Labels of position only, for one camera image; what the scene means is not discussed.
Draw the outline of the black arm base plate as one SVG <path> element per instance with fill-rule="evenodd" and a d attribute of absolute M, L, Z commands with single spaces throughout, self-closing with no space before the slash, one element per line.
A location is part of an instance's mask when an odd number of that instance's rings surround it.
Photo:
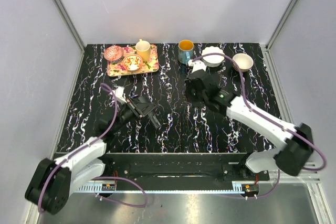
<path fill-rule="evenodd" d="M 108 153 L 101 157 L 104 175 L 140 178 L 212 178 L 266 182 L 269 172 L 258 174 L 243 167 L 246 153 Z"/>

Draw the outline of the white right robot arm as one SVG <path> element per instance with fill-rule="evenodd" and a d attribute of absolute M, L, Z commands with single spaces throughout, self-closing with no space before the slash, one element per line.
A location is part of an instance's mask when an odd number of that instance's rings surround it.
<path fill-rule="evenodd" d="M 280 169 L 290 176 L 298 176 L 313 153 L 311 128 L 301 123 L 295 126 L 266 111 L 245 102 L 242 95 L 220 87 L 209 73 L 197 70 L 185 80 L 188 102 L 204 104 L 213 112 L 222 114 L 253 129 L 271 141 L 274 148 L 247 155 L 239 166 L 239 175 L 250 180 L 257 173 Z"/>

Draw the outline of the black remote control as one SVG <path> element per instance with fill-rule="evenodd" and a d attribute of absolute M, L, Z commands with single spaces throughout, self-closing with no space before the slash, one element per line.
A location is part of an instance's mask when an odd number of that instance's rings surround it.
<path fill-rule="evenodd" d="M 160 120 L 155 115 L 150 116 L 150 121 L 156 130 L 159 129 L 162 125 Z"/>

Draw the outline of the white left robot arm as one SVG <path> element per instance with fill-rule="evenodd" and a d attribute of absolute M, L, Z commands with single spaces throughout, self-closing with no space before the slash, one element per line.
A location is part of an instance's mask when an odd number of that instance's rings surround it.
<path fill-rule="evenodd" d="M 102 157 L 113 147 L 117 132 L 130 121 L 149 118 L 153 126 L 159 128 L 154 110 L 155 104 L 145 97 L 118 98 L 115 108 L 101 114 L 93 136 L 84 144 L 55 160 L 44 158 L 39 162 L 25 191 L 25 199 L 39 210 L 54 215 L 74 192 L 91 180 L 106 181 L 95 193 L 113 191 L 117 173 Z"/>

